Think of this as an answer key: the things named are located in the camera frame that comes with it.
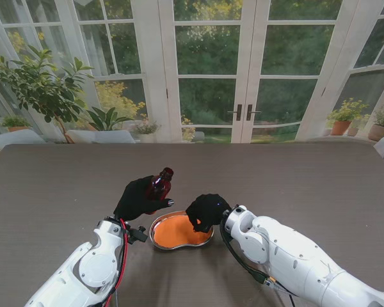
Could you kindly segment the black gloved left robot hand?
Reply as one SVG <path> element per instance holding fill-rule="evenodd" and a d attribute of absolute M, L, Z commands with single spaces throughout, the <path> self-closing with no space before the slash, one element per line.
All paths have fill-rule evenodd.
<path fill-rule="evenodd" d="M 152 175 L 131 181 L 124 190 L 113 214 L 118 220 L 132 221 L 142 214 L 153 214 L 157 210 L 171 207 L 174 201 L 168 198 L 150 200 L 147 198 L 147 188 L 152 181 Z"/>

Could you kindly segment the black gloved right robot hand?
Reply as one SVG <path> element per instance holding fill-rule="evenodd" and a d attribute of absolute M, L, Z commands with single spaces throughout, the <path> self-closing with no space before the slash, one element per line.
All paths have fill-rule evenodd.
<path fill-rule="evenodd" d="M 214 225 L 219 225 L 230 205 L 218 194 L 202 194 L 186 209 L 195 232 L 207 233 Z"/>

